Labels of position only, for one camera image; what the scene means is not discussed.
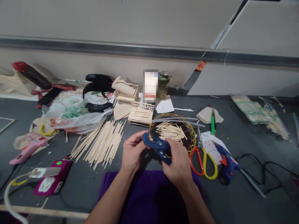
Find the wrist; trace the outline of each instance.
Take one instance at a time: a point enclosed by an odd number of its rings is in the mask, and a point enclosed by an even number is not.
[[[119,174],[121,174],[123,177],[126,177],[126,178],[129,178],[129,179],[132,179],[135,175],[135,171],[134,170],[131,170],[131,169],[125,169],[125,168],[121,168],[118,172]]]
[[[192,192],[197,188],[197,186],[194,183],[193,179],[185,180],[182,183],[178,184],[176,187],[177,187],[177,189],[179,190],[179,192],[181,194]]]

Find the black headphones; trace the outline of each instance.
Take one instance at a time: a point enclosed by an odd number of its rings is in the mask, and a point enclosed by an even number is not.
[[[95,91],[95,92],[101,92],[102,96],[108,100],[105,104],[92,104],[87,103],[86,108],[88,108],[88,111],[91,113],[99,112],[103,113],[104,110],[113,108],[115,99],[113,103],[109,102],[108,97],[105,95],[105,92],[114,92],[115,89],[112,88],[112,79],[107,75],[101,75],[101,74],[88,74],[85,77],[86,81],[89,81],[91,83],[87,84],[82,93],[82,97],[84,99],[85,93]]]

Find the metal rail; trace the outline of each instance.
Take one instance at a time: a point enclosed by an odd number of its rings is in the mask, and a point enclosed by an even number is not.
[[[117,54],[138,57],[171,58],[222,63],[299,67],[299,58],[233,53],[225,50],[193,49],[118,44],[95,41],[62,40],[0,35],[0,47],[38,49],[97,54]]]

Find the pink hot glue gun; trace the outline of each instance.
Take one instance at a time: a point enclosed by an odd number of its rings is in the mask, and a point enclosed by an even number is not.
[[[34,132],[28,133],[26,139],[29,140],[29,144],[22,149],[20,155],[18,155],[15,159],[10,160],[9,164],[15,165],[24,162],[29,156],[32,155],[32,153],[35,152],[35,150],[37,150],[37,148],[44,147],[45,145],[48,146],[49,142],[48,139]]]

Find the white wall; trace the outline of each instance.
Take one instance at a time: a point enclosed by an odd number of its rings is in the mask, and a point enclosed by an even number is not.
[[[188,95],[299,95],[299,68],[207,63]]]
[[[217,49],[299,57],[298,41],[298,1],[248,1]]]
[[[209,48],[242,0],[0,1],[0,34]]]
[[[46,76],[60,79],[85,80],[91,73],[121,76],[125,81],[142,84],[144,69],[169,71],[171,87],[182,87],[198,65],[198,61],[108,54],[0,48],[0,73],[12,72],[11,63],[25,61]]]

